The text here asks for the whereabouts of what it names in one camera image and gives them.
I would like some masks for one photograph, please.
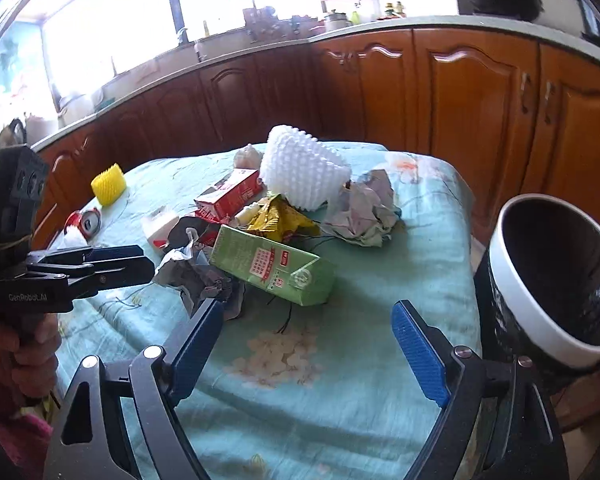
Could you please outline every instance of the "yellow foam fruit net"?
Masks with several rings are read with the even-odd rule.
[[[91,189],[102,206],[113,204],[126,189],[125,176],[114,164],[91,181]]]

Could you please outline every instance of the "cabinet handle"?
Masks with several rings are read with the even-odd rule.
[[[551,81],[546,82],[546,91],[544,92],[544,122],[551,124],[551,116],[549,115],[549,102],[554,94],[554,84]]]
[[[355,67],[355,65],[352,62],[353,61],[353,57],[354,57],[353,52],[347,52],[347,64],[349,66],[349,69],[352,72],[355,72],[356,71],[356,67]]]
[[[522,104],[522,113],[526,114],[529,112],[528,106],[526,106],[525,92],[526,92],[526,84],[531,83],[531,78],[529,74],[526,72],[522,73],[522,84],[520,85],[520,102]]]

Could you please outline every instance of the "green juice carton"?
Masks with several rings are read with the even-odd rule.
[[[220,228],[210,263],[300,305],[324,303],[333,286],[331,262],[227,225]]]

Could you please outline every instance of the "white foam fruit net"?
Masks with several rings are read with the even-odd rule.
[[[297,208],[316,210],[350,180],[342,156],[311,135],[291,126],[274,126],[262,157],[260,178]]]

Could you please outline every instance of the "bottle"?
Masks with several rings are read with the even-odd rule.
[[[360,23],[362,23],[362,20],[360,20],[360,15],[358,14],[358,9],[360,8],[360,0],[357,0],[353,6],[355,7],[353,12],[351,13],[351,23],[353,25],[359,25]]]
[[[394,4],[391,2],[384,6],[384,16],[385,18],[398,18],[398,15],[394,11]]]

